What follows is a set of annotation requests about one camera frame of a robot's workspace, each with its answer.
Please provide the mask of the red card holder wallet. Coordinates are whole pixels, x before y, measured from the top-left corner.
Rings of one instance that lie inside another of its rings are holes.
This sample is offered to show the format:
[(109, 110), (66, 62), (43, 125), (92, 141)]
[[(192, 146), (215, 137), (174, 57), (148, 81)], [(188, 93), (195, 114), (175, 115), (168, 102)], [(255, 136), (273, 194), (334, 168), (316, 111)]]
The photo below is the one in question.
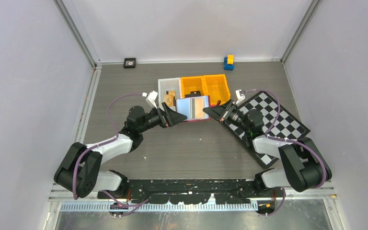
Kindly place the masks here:
[(203, 111), (204, 108), (215, 107), (210, 96), (196, 96), (176, 100), (176, 112), (187, 117), (185, 122), (194, 122), (211, 119), (210, 115)]

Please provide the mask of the orange gold credit card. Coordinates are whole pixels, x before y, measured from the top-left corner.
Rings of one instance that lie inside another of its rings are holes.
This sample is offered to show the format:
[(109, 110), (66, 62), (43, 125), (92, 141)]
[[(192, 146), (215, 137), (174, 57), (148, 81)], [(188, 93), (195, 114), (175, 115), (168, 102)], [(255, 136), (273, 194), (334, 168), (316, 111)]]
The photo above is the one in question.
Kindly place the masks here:
[(175, 91), (166, 91), (166, 95), (175, 96)]

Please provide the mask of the dark grey credit card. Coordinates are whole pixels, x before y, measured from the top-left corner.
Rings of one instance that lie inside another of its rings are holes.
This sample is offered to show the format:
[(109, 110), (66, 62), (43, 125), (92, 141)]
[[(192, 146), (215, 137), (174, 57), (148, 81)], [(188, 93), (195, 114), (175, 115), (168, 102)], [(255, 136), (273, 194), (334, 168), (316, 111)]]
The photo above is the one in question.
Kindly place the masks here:
[(199, 96), (202, 96), (201, 91), (192, 91), (189, 94), (186, 94), (185, 98), (199, 97)]

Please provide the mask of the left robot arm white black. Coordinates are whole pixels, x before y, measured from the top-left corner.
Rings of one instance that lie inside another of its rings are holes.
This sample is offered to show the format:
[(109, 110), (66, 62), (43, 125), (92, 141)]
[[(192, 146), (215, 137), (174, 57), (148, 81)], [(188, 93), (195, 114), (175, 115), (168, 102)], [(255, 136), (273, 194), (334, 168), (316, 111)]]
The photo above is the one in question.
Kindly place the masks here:
[(186, 115), (174, 111), (166, 103), (148, 113), (141, 106), (133, 106), (117, 135), (94, 144), (73, 143), (54, 174), (54, 182), (72, 192), (75, 199), (102, 190), (123, 198), (128, 186), (122, 182), (122, 174), (112, 170), (102, 172), (101, 165), (137, 149), (145, 131), (156, 126), (173, 127), (186, 119)]

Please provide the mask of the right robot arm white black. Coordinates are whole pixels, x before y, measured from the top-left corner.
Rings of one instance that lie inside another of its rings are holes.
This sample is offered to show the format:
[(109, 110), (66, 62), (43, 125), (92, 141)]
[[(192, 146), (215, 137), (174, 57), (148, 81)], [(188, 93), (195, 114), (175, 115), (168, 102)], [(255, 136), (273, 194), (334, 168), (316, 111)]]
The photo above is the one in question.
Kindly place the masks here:
[(246, 147), (256, 153), (279, 158), (281, 169), (255, 175), (253, 185), (259, 196), (268, 196), (276, 187), (292, 187), (297, 192), (319, 188), (332, 178), (332, 171), (310, 138), (278, 138), (263, 132), (263, 115), (252, 109), (243, 113), (233, 100), (203, 111), (214, 120), (243, 131)]

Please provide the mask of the orange bin with cards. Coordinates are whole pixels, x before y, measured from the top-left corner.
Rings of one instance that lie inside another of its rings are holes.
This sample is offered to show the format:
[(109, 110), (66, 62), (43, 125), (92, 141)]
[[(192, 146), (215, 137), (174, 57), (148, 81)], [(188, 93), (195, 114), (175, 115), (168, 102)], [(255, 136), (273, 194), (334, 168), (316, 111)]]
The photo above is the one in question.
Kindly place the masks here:
[(182, 98), (195, 91), (200, 91), (202, 96), (207, 95), (204, 76), (181, 77), (180, 81)]

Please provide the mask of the empty orange bin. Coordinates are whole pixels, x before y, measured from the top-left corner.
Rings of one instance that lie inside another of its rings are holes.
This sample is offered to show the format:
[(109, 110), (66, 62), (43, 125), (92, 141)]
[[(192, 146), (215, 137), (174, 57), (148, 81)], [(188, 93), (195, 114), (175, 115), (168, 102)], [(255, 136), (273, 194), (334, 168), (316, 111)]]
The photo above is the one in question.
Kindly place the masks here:
[(204, 75), (206, 95), (211, 105), (225, 103), (231, 98), (225, 74)]

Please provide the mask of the blue yellow toy block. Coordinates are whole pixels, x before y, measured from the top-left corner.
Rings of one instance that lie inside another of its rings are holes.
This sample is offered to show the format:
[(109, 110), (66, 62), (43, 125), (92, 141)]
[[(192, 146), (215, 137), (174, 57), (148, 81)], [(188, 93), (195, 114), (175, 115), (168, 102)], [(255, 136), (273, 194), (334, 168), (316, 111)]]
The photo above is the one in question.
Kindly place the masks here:
[(224, 70), (234, 70), (234, 55), (227, 55), (223, 62)]

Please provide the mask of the black white checkerboard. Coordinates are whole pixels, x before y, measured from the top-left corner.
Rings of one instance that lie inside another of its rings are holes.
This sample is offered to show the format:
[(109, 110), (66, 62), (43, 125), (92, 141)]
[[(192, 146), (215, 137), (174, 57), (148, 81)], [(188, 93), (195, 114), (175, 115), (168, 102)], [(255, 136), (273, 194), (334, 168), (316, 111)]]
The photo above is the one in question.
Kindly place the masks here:
[[(277, 115), (277, 101), (273, 96), (266, 92), (258, 92), (251, 98), (245, 100), (240, 105), (240, 110), (245, 114), (250, 110), (256, 109), (263, 115), (263, 131), (265, 132), (272, 124)], [(241, 143), (244, 148), (247, 148), (245, 141), (242, 139), (244, 131), (236, 125), (226, 124), (223, 126)], [(275, 125), (269, 132), (269, 135), (278, 138), (298, 139), (307, 136), (310, 129), (306, 127), (300, 120), (298, 120), (286, 108), (280, 106), (280, 114), (275, 122)], [(247, 152), (264, 168), (270, 168), (278, 158), (271, 155), (256, 153), (254, 149), (246, 149)]]

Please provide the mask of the small black square box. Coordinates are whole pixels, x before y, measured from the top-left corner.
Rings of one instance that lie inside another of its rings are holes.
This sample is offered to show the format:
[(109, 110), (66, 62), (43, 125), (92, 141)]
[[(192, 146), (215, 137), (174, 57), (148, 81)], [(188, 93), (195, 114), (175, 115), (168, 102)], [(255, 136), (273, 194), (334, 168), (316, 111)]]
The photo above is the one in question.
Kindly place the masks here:
[(136, 58), (135, 57), (128, 57), (124, 59), (123, 68), (124, 69), (134, 69), (136, 67)]

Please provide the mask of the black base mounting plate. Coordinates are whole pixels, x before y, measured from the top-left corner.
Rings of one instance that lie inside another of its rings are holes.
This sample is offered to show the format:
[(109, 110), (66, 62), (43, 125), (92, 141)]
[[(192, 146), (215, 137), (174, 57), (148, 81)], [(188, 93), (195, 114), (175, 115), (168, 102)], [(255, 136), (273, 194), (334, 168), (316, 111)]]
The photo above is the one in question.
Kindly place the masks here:
[(133, 204), (148, 200), (150, 204), (195, 205), (214, 200), (223, 205), (246, 204), (251, 198), (280, 201), (283, 191), (279, 187), (263, 188), (252, 179), (129, 179), (115, 191), (98, 193), (99, 199), (111, 197), (127, 198)]

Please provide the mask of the aluminium rail frame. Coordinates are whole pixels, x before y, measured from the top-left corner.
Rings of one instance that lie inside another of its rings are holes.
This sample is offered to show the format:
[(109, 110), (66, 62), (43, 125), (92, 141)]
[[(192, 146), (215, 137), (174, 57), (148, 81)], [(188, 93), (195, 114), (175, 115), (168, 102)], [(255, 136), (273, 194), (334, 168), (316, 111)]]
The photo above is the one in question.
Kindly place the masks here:
[(264, 207), (273, 209), (275, 205), (285, 203), (286, 200), (314, 200), (314, 199), (336, 199), (336, 193), (330, 182), (326, 182), (321, 188), (308, 189), (297, 192), (291, 187), (279, 187), (283, 191), (280, 201), (269, 201), (267, 198), (251, 198), (246, 204), (216, 204), (210, 200), (205, 204), (185, 205), (179, 203), (174, 205), (150, 204), (145, 200), (139, 204), (133, 204), (127, 198), (116, 199), (114, 197), (99, 199), (97, 192), (91, 192), (84, 198), (74, 199), (70, 191), (60, 185), (54, 185), (49, 196), (50, 201), (59, 202), (61, 211), (109, 211), (111, 213), (135, 212), (184, 212), (184, 211), (259, 211)]

